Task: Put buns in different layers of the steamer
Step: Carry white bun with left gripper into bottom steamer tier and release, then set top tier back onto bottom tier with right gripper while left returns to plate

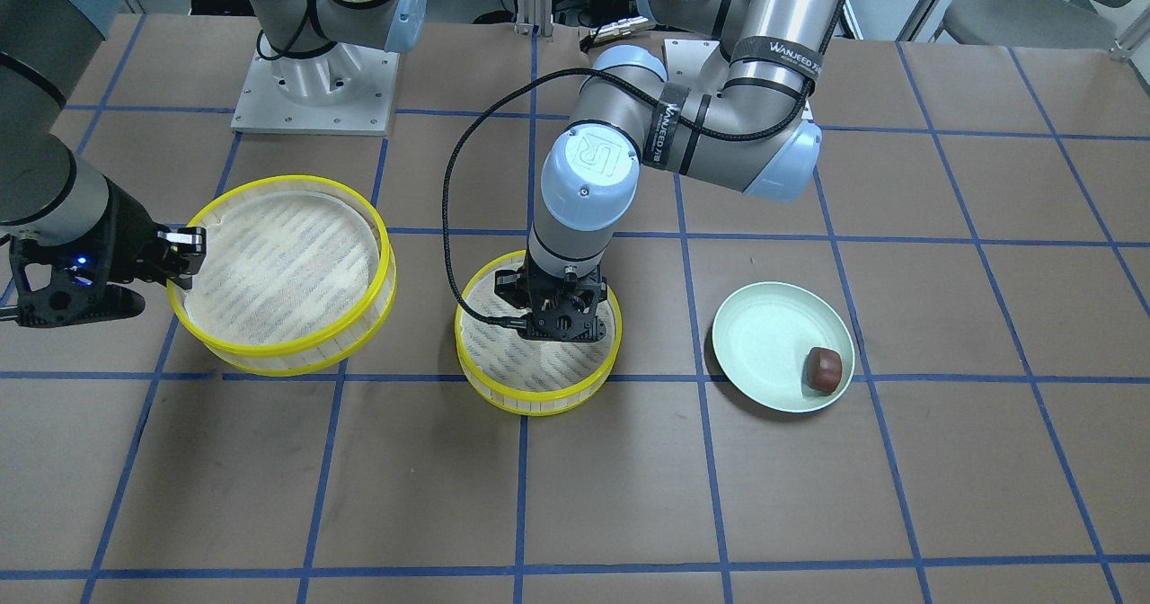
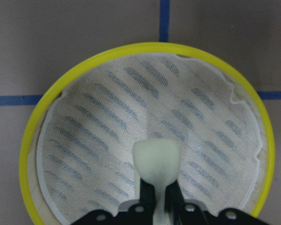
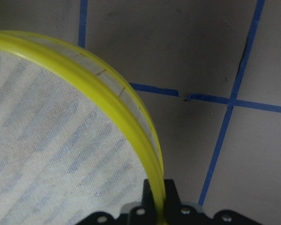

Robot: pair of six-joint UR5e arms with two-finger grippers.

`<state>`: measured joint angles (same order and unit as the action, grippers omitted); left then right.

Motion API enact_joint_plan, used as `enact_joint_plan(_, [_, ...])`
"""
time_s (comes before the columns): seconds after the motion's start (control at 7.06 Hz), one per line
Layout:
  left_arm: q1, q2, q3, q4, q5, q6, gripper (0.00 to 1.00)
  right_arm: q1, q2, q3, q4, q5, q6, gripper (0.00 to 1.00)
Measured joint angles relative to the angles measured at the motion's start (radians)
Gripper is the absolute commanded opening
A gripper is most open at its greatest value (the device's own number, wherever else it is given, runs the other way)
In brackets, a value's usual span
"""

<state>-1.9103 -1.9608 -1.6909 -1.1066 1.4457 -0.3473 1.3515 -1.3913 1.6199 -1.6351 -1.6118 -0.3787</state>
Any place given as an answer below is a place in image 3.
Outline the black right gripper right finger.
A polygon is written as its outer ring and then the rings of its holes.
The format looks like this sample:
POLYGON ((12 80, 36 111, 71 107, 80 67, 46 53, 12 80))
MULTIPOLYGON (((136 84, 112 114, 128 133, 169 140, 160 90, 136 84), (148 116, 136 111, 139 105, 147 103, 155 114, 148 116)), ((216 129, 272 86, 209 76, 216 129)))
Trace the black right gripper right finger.
POLYGON ((165 191, 166 191, 166 199, 165 199, 166 208, 178 208, 179 206, 181 206, 181 201, 174 180, 165 179, 164 184, 165 184, 165 191))

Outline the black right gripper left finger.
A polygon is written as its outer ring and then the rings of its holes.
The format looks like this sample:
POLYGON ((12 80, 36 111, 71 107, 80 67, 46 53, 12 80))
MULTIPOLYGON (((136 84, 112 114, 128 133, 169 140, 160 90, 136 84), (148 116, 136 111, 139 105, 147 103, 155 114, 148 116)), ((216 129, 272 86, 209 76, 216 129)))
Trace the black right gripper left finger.
POLYGON ((145 179, 143 182, 141 205, 144 206, 146 209, 155 208, 153 193, 148 179, 145 179))

